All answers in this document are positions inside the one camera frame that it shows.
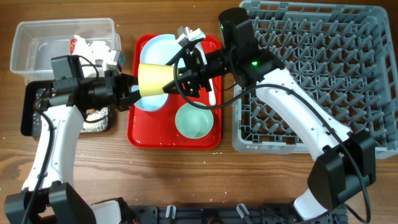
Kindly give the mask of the white plastic spoon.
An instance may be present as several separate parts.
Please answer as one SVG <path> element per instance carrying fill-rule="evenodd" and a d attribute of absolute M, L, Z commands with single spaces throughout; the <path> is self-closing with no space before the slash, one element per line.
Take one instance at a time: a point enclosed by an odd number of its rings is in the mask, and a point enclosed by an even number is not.
<path fill-rule="evenodd" d="M 207 60 L 206 60 L 205 53 L 204 53 L 204 50 L 203 50 L 203 47 L 202 47 L 201 43 L 200 42 L 197 43 L 195 45 L 195 48 L 200 53 L 201 60 L 203 61 L 203 64 L 207 65 Z M 211 90 L 208 92 L 209 104 L 211 106 L 215 106 L 216 105 L 216 95 L 215 95 L 215 88 L 213 86 L 213 79 L 212 78 L 209 79 L 209 83 L 210 83 L 210 88 L 211 88 Z"/>

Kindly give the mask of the red snack wrapper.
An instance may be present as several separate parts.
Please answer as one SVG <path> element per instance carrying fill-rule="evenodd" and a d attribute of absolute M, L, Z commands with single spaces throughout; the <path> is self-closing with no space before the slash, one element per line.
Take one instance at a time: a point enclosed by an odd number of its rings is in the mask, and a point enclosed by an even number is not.
<path fill-rule="evenodd" d="M 73 54 L 73 53 L 74 53 L 75 46 L 76 46 L 76 43 L 77 43 L 77 42 L 78 42 L 77 39 L 72 39 L 72 40 L 70 41 L 70 54 Z"/>

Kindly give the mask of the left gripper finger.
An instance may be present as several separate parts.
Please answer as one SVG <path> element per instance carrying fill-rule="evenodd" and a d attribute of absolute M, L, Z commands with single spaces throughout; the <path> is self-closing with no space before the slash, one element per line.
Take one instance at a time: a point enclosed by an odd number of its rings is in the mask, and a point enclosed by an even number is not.
<path fill-rule="evenodd" d="M 132 93 L 123 94 L 119 97 L 116 107 L 119 111 L 128 111 L 130 107 L 141 99 L 141 94 L 138 91 Z"/>
<path fill-rule="evenodd" d="M 125 73 L 120 74 L 121 83 L 123 85 L 133 86 L 138 85 L 138 78 L 132 75 L 128 75 Z"/>

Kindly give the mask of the white napkin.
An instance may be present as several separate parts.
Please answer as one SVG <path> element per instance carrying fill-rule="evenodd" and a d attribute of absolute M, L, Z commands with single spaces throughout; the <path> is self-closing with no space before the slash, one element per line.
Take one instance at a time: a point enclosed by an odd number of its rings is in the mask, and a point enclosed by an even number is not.
<path fill-rule="evenodd" d="M 99 77 L 104 77 L 104 69 L 106 68 L 106 61 L 109 59 L 111 48 L 103 40 L 87 41 L 79 35 L 74 35 L 73 39 L 77 39 L 78 42 L 74 53 L 71 55 L 87 58 L 96 66 Z"/>

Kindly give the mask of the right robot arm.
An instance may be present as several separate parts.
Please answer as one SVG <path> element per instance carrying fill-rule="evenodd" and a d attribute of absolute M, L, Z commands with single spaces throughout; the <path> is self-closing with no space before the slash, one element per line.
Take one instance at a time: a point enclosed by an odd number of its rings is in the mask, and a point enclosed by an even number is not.
<path fill-rule="evenodd" d="M 330 116 L 295 82 L 284 63 L 261 49 L 252 21 L 240 7 L 223 11 L 219 25 L 224 47 L 204 53 L 202 30 L 180 27 L 180 50 L 169 60 L 172 74 L 163 86 L 191 103 L 210 79 L 230 73 L 243 88 L 269 105 L 308 148 L 314 165 L 308 189 L 293 206 L 303 223 L 310 223 L 337 207 L 345 207 L 356 194 L 369 205 L 367 188 L 376 180 L 374 139 L 367 131 L 354 133 Z"/>

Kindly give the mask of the light green bowl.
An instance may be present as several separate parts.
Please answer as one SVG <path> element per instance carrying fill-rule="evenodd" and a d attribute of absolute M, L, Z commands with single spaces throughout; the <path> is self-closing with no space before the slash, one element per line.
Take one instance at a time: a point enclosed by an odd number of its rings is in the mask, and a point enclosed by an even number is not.
<path fill-rule="evenodd" d="M 214 124 L 211 110 L 204 110 L 189 103 L 182 105 L 175 115 L 178 132 L 189 139 L 200 139 L 210 133 Z"/>

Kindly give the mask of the yellow plastic cup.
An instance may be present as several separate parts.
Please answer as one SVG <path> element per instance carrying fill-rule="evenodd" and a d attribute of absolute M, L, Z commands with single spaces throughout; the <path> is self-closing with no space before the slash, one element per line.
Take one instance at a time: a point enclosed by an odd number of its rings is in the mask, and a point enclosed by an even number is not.
<path fill-rule="evenodd" d="M 140 63 L 138 67 L 138 86 L 142 97 L 163 95 L 163 87 L 174 79 L 174 66 Z"/>

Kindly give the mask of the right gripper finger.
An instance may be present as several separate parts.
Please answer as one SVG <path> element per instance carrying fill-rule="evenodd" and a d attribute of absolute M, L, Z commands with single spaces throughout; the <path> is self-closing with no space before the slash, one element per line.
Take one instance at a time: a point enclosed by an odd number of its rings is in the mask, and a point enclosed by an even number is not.
<path fill-rule="evenodd" d="M 185 96 L 199 97 L 199 83 L 191 70 L 180 74 L 178 76 L 177 82 Z M 165 93 L 179 94 L 173 75 L 172 80 L 162 89 Z"/>
<path fill-rule="evenodd" d="M 179 63 L 182 58 L 186 66 L 199 66 L 199 58 L 195 47 L 197 43 L 188 44 L 182 47 L 167 63 L 166 65 L 173 65 Z"/>

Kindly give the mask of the light blue bowl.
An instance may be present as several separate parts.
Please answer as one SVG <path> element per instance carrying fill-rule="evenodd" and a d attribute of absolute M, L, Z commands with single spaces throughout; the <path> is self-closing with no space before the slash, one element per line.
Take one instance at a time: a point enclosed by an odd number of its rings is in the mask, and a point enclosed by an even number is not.
<path fill-rule="evenodd" d="M 134 106 L 142 111 L 155 112 L 160 110 L 167 102 L 169 95 L 167 93 L 154 96 L 142 96 L 135 102 Z"/>

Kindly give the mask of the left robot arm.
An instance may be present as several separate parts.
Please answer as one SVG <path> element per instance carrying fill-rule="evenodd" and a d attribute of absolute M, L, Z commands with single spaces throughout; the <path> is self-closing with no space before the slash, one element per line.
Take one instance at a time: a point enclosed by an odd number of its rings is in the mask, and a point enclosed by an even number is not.
<path fill-rule="evenodd" d="M 10 223 L 140 222 L 123 198 L 88 205 L 73 188 L 76 145 L 87 110 L 114 105 L 126 111 L 141 98 L 131 90 L 138 79 L 122 73 L 121 51 L 111 52 L 102 77 L 86 78 L 81 60 L 81 55 L 51 60 L 54 79 L 32 105 L 42 123 L 34 164 L 21 192 L 5 200 Z"/>

